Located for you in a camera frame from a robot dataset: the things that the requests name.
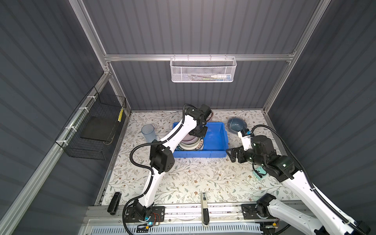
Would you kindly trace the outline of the purple bowl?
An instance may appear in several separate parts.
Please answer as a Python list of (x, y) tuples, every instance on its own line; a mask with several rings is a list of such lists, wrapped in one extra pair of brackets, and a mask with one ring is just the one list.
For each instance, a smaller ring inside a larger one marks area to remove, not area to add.
[(192, 144), (195, 144), (196, 142), (198, 142), (199, 140), (200, 140), (199, 137), (188, 134), (183, 138), (181, 143), (185, 144), (185, 145), (192, 145)]

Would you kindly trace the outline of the grey blue bowl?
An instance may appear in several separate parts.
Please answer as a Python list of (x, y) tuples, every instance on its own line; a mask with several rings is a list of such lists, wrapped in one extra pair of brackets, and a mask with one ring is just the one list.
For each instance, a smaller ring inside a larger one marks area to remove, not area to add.
[(238, 117), (230, 118), (227, 122), (227, 126), (229, 131), (233, 134), (237, 134), (238, 132), (248, 128), (246, 121)]

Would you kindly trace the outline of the green rim lettered plate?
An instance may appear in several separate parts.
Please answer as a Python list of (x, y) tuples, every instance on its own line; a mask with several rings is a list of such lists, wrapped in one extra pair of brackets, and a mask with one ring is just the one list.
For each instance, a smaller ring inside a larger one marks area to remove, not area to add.
[[(204, 141), (203, 141), (203, 140), (199, 140), (198, 142), (200, 142), (201, 146), (200, 146), (198, 149), (194, 150), (194, 151), (199, 151), (199, 150), (201, 150), (201, 149), (203, 148), (203, 146), (204, 146)], [(183, 150), (179, 147), (179, 144), (178, 144), (178, 146), (177, 146), (177, 150), (179, 150), (179, 151), (183, 151)]]

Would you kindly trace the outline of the clear blue plastic cup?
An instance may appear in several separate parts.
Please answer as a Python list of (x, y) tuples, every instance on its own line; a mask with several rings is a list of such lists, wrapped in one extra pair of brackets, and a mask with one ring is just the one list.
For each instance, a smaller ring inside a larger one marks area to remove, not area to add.
[(147, 143), (151, 143), (157, 139), (155, 128), (152, 124), (144, 125), (141, 129), (141, 132)]

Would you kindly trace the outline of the light green bowl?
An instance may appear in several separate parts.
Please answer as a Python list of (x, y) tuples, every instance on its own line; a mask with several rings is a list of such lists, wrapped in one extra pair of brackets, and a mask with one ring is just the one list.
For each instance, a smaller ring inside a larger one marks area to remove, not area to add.
[(193, 150), (198, 149), (200, 146), (201, 146), (200, 142), (196, 142), (194, 144), (188, 144), (188, 145), (184, 143), (179, 144), (179, 147), (184, 151), (193, 151)]

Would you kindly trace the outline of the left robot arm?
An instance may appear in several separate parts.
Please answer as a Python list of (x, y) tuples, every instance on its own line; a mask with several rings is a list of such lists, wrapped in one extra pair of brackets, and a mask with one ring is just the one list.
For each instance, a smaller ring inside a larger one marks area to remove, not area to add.
[(150, 170), (148, 184), (140, 198), (136, 199), (133, 207), (143, 217), (148, 217), (154, 204), (157, 189), (164, 177), (175, 164), (173, 153), (179, 143), (187, 136), (203, 138), (207, 132), (207, 119), (212, 111), (209, 106), (201, 105), (196, 108), (192, 105), (183, 106), (183, 117), (181, 121), (161, 140), (154, 140), (147, 145), (150, 146), (150, 166), (142, 166)]

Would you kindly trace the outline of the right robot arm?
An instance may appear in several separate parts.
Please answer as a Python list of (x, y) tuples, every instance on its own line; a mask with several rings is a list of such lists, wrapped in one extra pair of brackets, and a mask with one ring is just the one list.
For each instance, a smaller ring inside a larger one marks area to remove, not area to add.
[(278, 218), (306, 235), (369, 235), (370, 227), (337, 207), (316, 187), (293, 153), (279, 155), (272, 140), (255, 135), (254, 129), (238, 132), (242, 146), (227, 149), (231, 162), (260, 166), (267, 175), (289, 188), (314, 214), (308, 216), (266, 193), (256, 201), (254, 211), (261, 219)]

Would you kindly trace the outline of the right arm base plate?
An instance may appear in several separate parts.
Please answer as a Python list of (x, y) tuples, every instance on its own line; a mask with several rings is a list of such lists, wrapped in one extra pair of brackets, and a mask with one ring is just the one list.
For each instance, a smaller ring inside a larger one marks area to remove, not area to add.
[(273, 219), (279, 220), (273, 217), (266, 206), (259, 204), (241, 204), (241, 210), (244, 219)]

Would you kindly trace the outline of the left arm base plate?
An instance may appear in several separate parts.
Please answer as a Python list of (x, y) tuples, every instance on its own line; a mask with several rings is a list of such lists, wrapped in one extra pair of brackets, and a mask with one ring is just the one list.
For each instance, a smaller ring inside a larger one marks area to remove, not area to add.
[(125, 210), (123, 219), (126, 223), (163, 222), (165, 219), (165, 207), (152, 206), (144, 210), (129, 206)]

